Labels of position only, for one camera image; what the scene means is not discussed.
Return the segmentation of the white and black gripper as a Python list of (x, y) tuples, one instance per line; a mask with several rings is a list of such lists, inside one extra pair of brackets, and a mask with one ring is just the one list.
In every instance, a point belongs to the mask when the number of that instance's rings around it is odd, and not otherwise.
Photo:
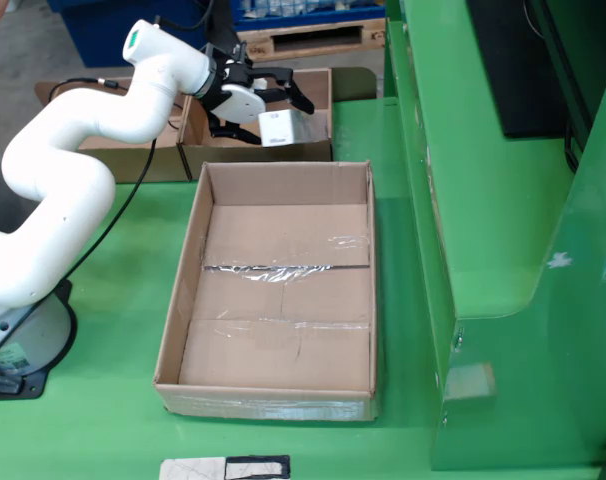
[[(231, 138), (250, 145), (260, 145), (261, 138), (237, 123), (251, 123), (266, 111), (266, 103), (287, 101), (294, 108), (314, 113), (314, 104), (294, 81), (292, 69), (282, 67), (256, 68), (252, 77), (247, 64), (225, 60), (217, 70), (208, 90), (201, 97), (201, 105), (208, 112), (210, 135), (213, 138)], [(278, 88), (267, 88), (267, 78)]]

